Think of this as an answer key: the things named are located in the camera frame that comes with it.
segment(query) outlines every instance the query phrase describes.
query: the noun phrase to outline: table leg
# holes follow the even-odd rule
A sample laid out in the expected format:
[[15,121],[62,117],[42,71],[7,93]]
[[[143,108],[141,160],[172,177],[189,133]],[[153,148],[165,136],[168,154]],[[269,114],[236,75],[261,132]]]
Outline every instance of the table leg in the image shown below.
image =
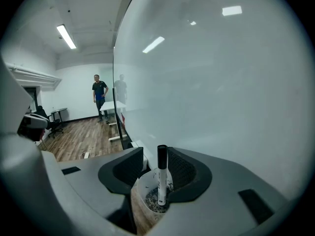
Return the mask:
[[43,147],[43,144],[45,145],[45,147],[46,147],[46,151],[48,151],[48,147],[47,147],[47,145],[44,143],[44,141],[43,141],[43,139],[41,139],[41,146]]
[[63,124],[63,119],[61,118],[61,114],[60,114],[60,112],[58,112],[58,114],[59,114],[59,117],[60,117],[61,126],[62,126],[62,127],[64,127],[64,124]]
[[120,136],[115,136],[115,137],[109,138],[108,140],[111,142],[111,141],[118,140],[118,139],[120,139]]

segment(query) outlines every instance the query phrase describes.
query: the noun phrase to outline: gray plastic surface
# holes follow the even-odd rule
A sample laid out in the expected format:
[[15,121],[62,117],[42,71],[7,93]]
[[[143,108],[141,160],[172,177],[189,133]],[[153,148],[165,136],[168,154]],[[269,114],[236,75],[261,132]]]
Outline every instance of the gray plastic surface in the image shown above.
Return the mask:
[[7,191],[45,234],[130,235],[80,198],[52,153],[41,153],[32,141],[18,135],[0,136],[0,148],[0,173]]
[[88,159],[60,162],[60,168],[78,167],[80,171],[65,175],[76,193],[103,218],[119,209],[125,199],[124,195],[111,193],[98,179],[99,169],[106,163],[128,154],[135,148],[119,153]]
[[212,172],[212,182],[195,201],[171,204],[158,225],[149,231],[149,236],[235,236],[252,230],[257,223],[238,195],[239,191],[245,189],[254,189],[275,212],[287,204],[286,199],[272,186],[237,163],[175,149],[207,165]]
[[[104,163],[133,148],[58,164],[53,154],[41,153],[33,142],[17,135],[1,136],[0,147],[3,183],[16,204],[46,234],[130,235],[104,219],[121,206],[123,195],[110,193],[99,182],[97,172]],[[281,222],[292,207],[273,187],[239,164],[177,150],[207,165],[213,174],[212,182],[195,201],[171,204],[149,231],[150,236],[263,235]],[[61,169],[73,166],[81,171],[62,174]],[[259,227],[238,195],[245,189],[254,189],[275,212]]]

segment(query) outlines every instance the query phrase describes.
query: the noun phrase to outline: white marker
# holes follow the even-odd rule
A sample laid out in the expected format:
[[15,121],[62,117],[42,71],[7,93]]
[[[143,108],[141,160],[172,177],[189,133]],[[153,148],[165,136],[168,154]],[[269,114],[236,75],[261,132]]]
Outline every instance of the white marker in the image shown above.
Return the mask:
[[158,196],[157,203],[160,206],[166,204],[167,189],[167,146],[157,147],[157,167],[158,167]]

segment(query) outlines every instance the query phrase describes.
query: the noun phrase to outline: black office chair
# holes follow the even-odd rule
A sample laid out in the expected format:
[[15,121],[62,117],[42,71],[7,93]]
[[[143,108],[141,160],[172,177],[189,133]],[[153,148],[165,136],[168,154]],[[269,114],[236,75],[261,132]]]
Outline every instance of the black office chair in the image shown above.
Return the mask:
[[[37,107],[37,111],[34,112],[34,114],[37,114],[39,116],[43,116],[47,119],[49,119],[49,116],[46,115],[45,113],[45,110],[43,109],[42,106],[38,106]],[[63,128],[58,128],[58,126],[60,125],[60,119],[56,119],[56,120],[53,120],[53,121],[49,121],[48,122],[48,125],[46,127],[47,130],[51,129],[51,133],[48,135],[48,137],[50,137],[50,135],[53,136],[53,138],[55,138],[55,133],[56,132],[62,132],[63,133]]]

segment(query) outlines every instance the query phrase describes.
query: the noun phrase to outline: white desk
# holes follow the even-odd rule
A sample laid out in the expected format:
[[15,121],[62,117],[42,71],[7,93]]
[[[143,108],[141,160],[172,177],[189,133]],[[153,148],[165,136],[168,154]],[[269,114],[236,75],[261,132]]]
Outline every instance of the white desk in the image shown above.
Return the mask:
[[[116,106],[117,106],[117,108],[125,108],[126,107],[126,105],[121,103],[120,101],[116,101]],[[107,101],[100,108],[100,111],[113,110],[113,109],[115,109],[114,102],[113,101]],[[117,123],[113,122],[113,123],[110,123],[109,126],[112,126],[112,125],[115,125],[115,124],[117,124]],[[109,141],[114,141],[114,140],[117,140],[119,138],[120,138],[119,136],[115,136],[115,137],[109,138],[108,140]]]
[[[125,108],[126,105],[121,103],[120,101],[116,101],[117,108]],[[112,110],[115,109],[113,101],[106,101],[103,106],[100,108],[100,111]]]

